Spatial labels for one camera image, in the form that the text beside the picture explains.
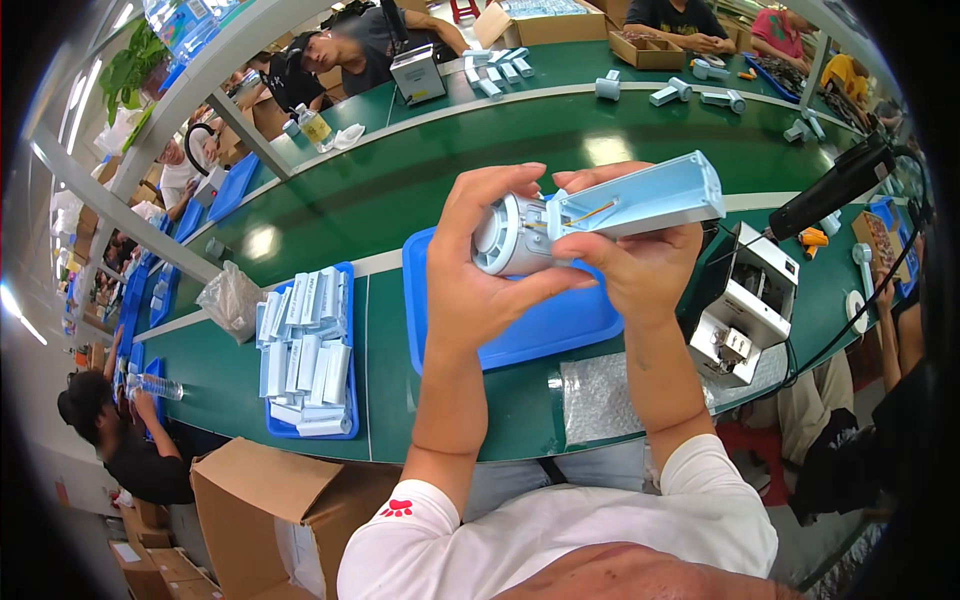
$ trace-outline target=stool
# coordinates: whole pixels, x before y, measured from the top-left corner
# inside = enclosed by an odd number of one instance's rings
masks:
[[[790,495],[783,481],[783,465],[780,463],[782,441],[777,427],[752,429],[738,422],[720,423],[716,426],[717,437],[723,442],[727,455],[734,450],[752,450],[770,467],[770,489],[760,500],[763,506],[783,506]]]
[[[457,0],[450,0],[450,8],[453,10],[453,22],[460,23],[460,17],[462,16],[471,16],[478,17],[480,16],[480,9],[477,8],[476,2],[473,0],[467,0],[469,6],[465,9],[461,9],[457,6]]]

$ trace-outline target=assembly line table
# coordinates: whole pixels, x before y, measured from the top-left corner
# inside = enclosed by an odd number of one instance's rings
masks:
[[[606,42],[534,46],[528,61],[537,75],[508,89],[505,101],[497,104],[476,106],[478,90],[470,89],[457,72],[446,78],[447,96],[434,101],[405,107],[398,104],[393,86],[384,84],[326,110],[324,118],[334,130],[360,123],[367,128],[365,137],[382,136],[269,189],[263,186],[272,177],[258,168],[248,186],[252,198],[187,242],[203,255],[207,240],[215,236],[261,286],[344,260],[375,257],[364,262],[354,287],[361,421],[354,440],[271,436],[264,423],[264,400],[257,397],[259,350],[253,343],[237,346],[214,322],[191,315],[198,309],[193,299],[202,286],[187,277],[180,280],[169,322],[146,332],[143,340],[145,360],[162,357],[167,376],[187,386],[182,402],[166,404],[168,417],[304,454],[401,463],[410,443],[420,377],[410,363],[399,249],[411,234],[437,224],[459,173],[535,160],[548,165],[540,184],[550,193],[555,191],[550,172],[628,159],[659,162],[701,150],[720,176],[729,207],[740,209],[724,224],[731,228],[742,220],[763,229],[785,193],[806,189],[859,139],[849,129],[824,121],[827,142],[787,144],[782,132],[798,113],[761,79],[731,76],[720,84],[769,99],[748,98],[741,115],[702,105],[698,94],[686,104],[655,108],[648,101],[650,89],[624,89],[618,103],[598,101],[592,82],[611,68],[620,69],[623,82],[663,83],[679,76],[701,83],[688,69],[679,75],[635,71],[616,58]],[[731,59],[729,68],[733,73],[744,70],[742,57]],[[511,98],[510,91],[522,94]],[[822,105],[816,109],[829,114]],[[282,137],[274,145],[293,164],[317,156]],[[855,205],[845,208],[844,225],[858,212]],[[798,364],[846,322],[844,297],[862,287],[850,257],[853,243],[851,229],[843,227],[810,263],[803,262],[798,244],[782,245],[802,263],[791,334]],[[143,314],[138,323],[144,325]],[[845,343],[853,339],[850,335]],[[623,338],[618,336],[485,372],[490,429],[479,459],[514,460],[587,447],[565,442],[563,392],[557,385],[560,364],[622,350]]]

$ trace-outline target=white t-shirt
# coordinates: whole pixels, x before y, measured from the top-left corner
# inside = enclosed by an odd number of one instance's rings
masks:
[[[204,144],[209,139],[210,134],[206,130],[196,130],[190,134],[190,151],[197,162],[202,164],[206,170],[209,170],[215,161],[211,162],[204,155]],[[160,194],[163,195],[163,205],[170,210],[180,201],[183,194],[183,188],[188,181],[200,176],[200,171],[193,166],[190,159],[183,157],[180,164],[165,164],[160,173]]]
[[[663,496],[553,486],[459,525],[446,495],[401,481],[347,544],[337,594],[353,598],[490,598],[566,553],[634,541],[692,563],[766,577],[777,532],[719,438],[687,440],[660,477]]]

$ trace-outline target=green leaves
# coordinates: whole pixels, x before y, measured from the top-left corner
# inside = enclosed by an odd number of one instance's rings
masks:
[[[116,121],[120,103],[129,109],[140,108],[140,86],[150,72],[168,56],[170,51],[160,38],[154,35],[147,20],[141,19],[133,30],[127,49],[116,53],[104,67],[97,82],[104,91],[107,121],[111,127]]]

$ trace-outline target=bubble wrap bag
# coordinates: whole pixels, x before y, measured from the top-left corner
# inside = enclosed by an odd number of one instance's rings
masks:
[[[224,270],[206,284],[196,303],[240,346],[256,332],[256,304],[266,294],[229,260]]]
[[[704,403],[715,414],[724,405],[776,385],[786,369],[783,344],[760,355],[754,380],[749,386],[723,388],[704,379]],[[583,444],[643,431],[627,391],[626,354],[609,354],[574,363],[561,363],[564,380],[564,429],[566,444]]]

